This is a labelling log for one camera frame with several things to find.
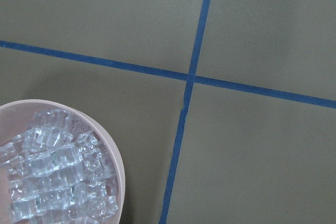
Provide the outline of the pile of clear ice cubes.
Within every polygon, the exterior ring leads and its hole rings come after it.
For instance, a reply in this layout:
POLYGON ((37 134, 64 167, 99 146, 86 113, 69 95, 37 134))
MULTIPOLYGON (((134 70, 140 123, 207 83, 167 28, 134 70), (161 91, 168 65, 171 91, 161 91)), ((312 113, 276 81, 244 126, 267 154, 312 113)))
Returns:
POLYGON ((36 112, 1 145, 10 223, 107 223, 119 210, 117 172, 96 132, 60 108, 36 112))

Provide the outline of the pink bowl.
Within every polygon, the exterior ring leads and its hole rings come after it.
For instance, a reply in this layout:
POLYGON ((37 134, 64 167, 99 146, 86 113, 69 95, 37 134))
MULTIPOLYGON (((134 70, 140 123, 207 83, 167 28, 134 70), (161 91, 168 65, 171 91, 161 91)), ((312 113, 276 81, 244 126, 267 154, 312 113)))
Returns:
POLYGON ((26 127, 26 123, 28 123, 28 121, 32 119, 34 113, 51 108, 62 108, 81 118, 82 121, 86 122, 96 132, 99 138, 107 146, 107 149, 111 155, 111 159, 117 172, 118 180, 118 211, 110 220, 107 221, 107 223, 119 223, 121 220, 125 199, 124 164, 115 141, 113 140, 111 135, 105 130, 105 128, 100 125, 95 119, 91 118, 81 111, 57 102, 38 99, 10 102, 1 105, 1 144, 3 145, 7 143, 10 138, 14 136, 14 134, 22 132, 26 127))

